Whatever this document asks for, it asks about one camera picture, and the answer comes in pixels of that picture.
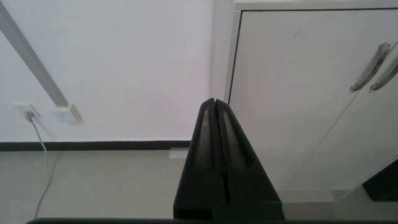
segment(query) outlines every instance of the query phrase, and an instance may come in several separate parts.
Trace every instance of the power cord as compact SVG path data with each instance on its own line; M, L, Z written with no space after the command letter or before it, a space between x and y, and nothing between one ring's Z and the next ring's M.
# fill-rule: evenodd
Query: power cord
M40 141L40 143L41 143L41 145L42 145L42 147L43 147L43 149L44 149L45 171L46 171L46 173L47 173L47 178L48 178L48 180L49 180L49 182L48 182L48 184L47 184L47 186L46 186L46 188L45 188L45 190L44 190L44 193L42 194L42 197L40 198L39 203L37 204L37 208L36 208L36 212L35 212L35 218L37 218L37 214L39 213L40 205L42 204L44 195L47 193L47 190L48 190L49 187L50 187L51 180L52 180L52 175L50 175L50 172L49 172L49 165L48 165L48 163L47 163L47 148L45 147L45 145L44 145L44 143L43 143L43 141L42 141L42 138L40 137L40 133L39 133L39 131L37 130L37 127L36 127L36 125L35 125L35 123L34 123L34 121L33 121L33 118L34 118L34 117L35 117L35 114L34 114L33 112L31 112L31 111L25 111L25 119L26 119L28 122L30 122L30 123L33 124L33 127L35 128L37 137L39 138L39 141Z

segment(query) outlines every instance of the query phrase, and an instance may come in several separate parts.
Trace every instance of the white cable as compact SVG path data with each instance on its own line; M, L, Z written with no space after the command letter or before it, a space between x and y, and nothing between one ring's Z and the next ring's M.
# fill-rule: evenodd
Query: white cable
M43 149L44 149L45 171L47 172L47 178L48 178L48 180L49 180L49 182L48 182L48 184L47 184L47 186L46 186L46 188L45 188L45 190L44 190L44 193L43 193L42 197L40 198L39 203L37 204L37 208L36 208L36 212L35 212L35 218L37 218L37 214L39 213L40 205L42 204L44 195L45 195L45 193L47 193L47 190L48 190L49 187L50 187L51 180L52 180L52 175L50 175L50 172L49 172L49 165L47 164L47 148L45 147L45 145L44 145L44 143L43 143L43 141L42 141L42 138L40 137L39 131L37 130L34 121L32 120L31 123L33 124L33 127L35 128L37 137L39 138L40 143L41 143L41 145L43 146Z

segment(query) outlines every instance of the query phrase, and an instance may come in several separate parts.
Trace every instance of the cabinet handle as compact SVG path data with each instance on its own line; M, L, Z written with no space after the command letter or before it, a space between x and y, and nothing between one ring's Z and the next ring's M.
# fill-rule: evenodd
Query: cabinet handle
M370 68L370 72L363 78L362 81L355 83L350 87L350 90L352 91L358 91L360 90L363 86L365 86L368 81L370 81L373 76L377 73L377 71L380 69L381 65L383 64L384 60L386 59L388 53L390 52L391 45L388 43L383 43L379 46L379 49L377 50L375 56L372 58L371 63L368 65L368 68Z
M388 73L388 75L381 81L377 83L373 83L371 85L372 90L379 90L381 87L383 87L385 84L387 84L394 76L398 73L398 63L396 66Z

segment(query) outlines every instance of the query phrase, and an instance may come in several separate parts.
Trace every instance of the black baseboard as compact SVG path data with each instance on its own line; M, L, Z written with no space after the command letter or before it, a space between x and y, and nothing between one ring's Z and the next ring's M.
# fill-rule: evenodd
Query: black baseboard
M48 151L169 150L189 147L191 141L45 142ZM39 142L0 142L0 151L43 151Z

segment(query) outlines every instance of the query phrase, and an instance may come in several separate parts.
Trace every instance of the wall outlet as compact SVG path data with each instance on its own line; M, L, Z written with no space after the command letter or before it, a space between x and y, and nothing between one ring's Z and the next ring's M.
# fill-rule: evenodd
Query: wall outlet
M30 103L13 103L12 107L18 110L19 114L25 118L25 111L31 111L35 114L35 118L39 118L39 113L35 110L35 108Z
M74 104L68 104L66 107L57 107L54 113L58 120L66 123L77 123L81 119L80 113Z

